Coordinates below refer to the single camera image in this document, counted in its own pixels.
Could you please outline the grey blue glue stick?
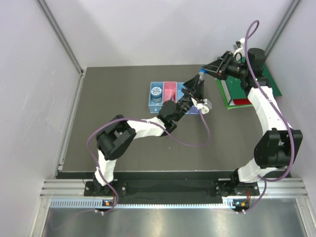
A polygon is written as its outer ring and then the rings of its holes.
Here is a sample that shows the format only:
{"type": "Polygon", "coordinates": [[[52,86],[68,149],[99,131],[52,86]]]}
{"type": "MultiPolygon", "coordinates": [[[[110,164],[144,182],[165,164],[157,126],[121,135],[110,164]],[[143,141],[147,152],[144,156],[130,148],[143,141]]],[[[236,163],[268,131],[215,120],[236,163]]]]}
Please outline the grey blue glue stick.
{"type": "Polygon", "coordinates": [[[205,70],[201,69],[198,73],[199,78],[198,78],[198,83],[201,83],[202,81],[204,81],[204,76],[205,76],[205,70]]]}

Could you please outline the purple drawer box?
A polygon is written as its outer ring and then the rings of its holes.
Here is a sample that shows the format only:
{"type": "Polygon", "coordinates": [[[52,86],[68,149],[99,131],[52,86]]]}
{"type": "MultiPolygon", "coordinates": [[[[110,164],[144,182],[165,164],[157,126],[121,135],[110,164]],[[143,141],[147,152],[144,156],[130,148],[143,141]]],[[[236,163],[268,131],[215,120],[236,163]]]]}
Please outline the purple drawer box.
{"type": "Polygon", "coordinates": [[[188,115],[199,115],[199,109],[196,106],[192,106],[187,112],[188,115]]]}

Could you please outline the dark green binder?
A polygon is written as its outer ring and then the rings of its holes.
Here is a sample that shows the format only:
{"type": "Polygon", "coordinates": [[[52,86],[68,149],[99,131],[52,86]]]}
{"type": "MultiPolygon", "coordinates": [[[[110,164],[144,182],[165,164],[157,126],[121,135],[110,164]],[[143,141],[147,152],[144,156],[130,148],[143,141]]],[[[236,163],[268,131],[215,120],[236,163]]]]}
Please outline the dark green binder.
{"type": "Polygon", "coordinates": [[[272,77],[272,75],[271,75],[271,73],[270,73],[270,71],[269,71],[269,69],[268,69],[266,64],[264,64],[264,66],[263,66],[263,76],[268,78],[268,80],[269,80],[269,82],[270,82],[270,84],[272,86],[272,89],[273,89],[274,97],[282,96],[282,93],[281,93],[280,89],[278,88],[276,82],[274,81],[274,79],[273,79],[273,77],[272,77]]]}

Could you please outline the pink drawer box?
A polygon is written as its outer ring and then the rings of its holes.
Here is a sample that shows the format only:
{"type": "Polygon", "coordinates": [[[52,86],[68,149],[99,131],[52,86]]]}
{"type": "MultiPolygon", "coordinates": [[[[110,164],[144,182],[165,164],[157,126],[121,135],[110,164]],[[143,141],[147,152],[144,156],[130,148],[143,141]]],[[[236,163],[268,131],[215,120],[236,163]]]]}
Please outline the pink drawer box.
{"type": "Polygon", "coordinates": [[[165,81],[163,83],[163,98],[162,101],[168,101],[170,100],[170,97],[172,94],[176,92],[177,93],[177,82],[175,81],[165,81]]]}

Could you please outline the light green folder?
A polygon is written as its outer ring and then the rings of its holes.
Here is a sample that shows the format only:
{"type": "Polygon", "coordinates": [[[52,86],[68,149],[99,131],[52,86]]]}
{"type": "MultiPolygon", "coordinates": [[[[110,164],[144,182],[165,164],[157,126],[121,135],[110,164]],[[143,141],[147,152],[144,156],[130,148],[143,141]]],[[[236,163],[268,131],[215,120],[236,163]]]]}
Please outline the light green folder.
{"type": "Polygon", "coordinates": [[[234,99],[247,99],[238,79],[230,77],[227,80],[217,79],[216,82],[222,95],[224,104],[228,110],[252,106],[252,104],[242,106],[234,105],[234,99]]]}

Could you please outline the blue slime jar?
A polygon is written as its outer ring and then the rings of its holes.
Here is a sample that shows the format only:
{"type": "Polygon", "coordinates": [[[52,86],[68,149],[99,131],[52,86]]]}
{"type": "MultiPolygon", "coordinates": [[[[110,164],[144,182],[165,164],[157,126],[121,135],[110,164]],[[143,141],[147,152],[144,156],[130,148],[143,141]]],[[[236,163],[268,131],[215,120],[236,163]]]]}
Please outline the blue slime jar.
{"type": "Polygon", "coordinates": [[[150,90],[151,103],[161,103],[162,102],[162,88],[160,86],[154,86],[150,90]]]}

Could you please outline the red folder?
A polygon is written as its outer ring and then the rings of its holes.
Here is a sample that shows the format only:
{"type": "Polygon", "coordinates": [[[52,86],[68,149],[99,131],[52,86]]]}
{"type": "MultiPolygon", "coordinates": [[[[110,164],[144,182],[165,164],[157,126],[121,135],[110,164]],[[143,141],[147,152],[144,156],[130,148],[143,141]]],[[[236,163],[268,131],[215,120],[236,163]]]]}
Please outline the red folder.
{"type": "Polygon", "coordinates": [[[234,99],[233,103],[236,106],[242,106],[242,105],[249,105],[249,104],[251,104],[251,102],[248,99],[234,99]]]}

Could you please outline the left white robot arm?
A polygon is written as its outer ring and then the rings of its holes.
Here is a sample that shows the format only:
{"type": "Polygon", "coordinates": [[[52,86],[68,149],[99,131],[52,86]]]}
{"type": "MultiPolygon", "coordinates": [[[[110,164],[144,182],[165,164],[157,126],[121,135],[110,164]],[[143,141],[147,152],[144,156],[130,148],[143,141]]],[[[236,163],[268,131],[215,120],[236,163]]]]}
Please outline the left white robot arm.
{"type": "Polygon", "coordinates": [[[132,141],[146,137],[170,135],[177,127],[177,122],[191,109],[196,107],[200,116],[210,110],[209,102],[204,98],[204,71],[200,71],[183,84],[182,97],[175,101],[171,93],[158,87],[151,88],[151,101],[160,99],[161,109],[156,117],[150,119],[131,119],[117,115],[109,123],[96,130],[92,135],[97,142],[97,155],[93,155],[96,170],[93,176],[93,191],[98,196],[106,196],[114,187],[114,168],[132,141]]]}

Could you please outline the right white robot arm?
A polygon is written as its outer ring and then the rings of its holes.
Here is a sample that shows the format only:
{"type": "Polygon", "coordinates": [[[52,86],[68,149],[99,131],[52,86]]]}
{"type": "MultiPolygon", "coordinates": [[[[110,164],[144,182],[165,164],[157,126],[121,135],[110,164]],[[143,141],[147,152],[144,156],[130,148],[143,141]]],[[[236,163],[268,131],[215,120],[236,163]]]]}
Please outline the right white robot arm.
{"type": "Polygon", "coordinates": [[[254,158],[231,174],[230,181],[217,184],[219,195],[243,195],[259,178],[294,163],[303,134],[285,122],[273,95],[269,80],[263,76],[265,52],[259,48],[247,51],[246,59],[236,59],[230,51],[202,69],[212,77],[226,80],[234,77],[252,104],[260,121],[263,136],[254,148],[254,158]]]}

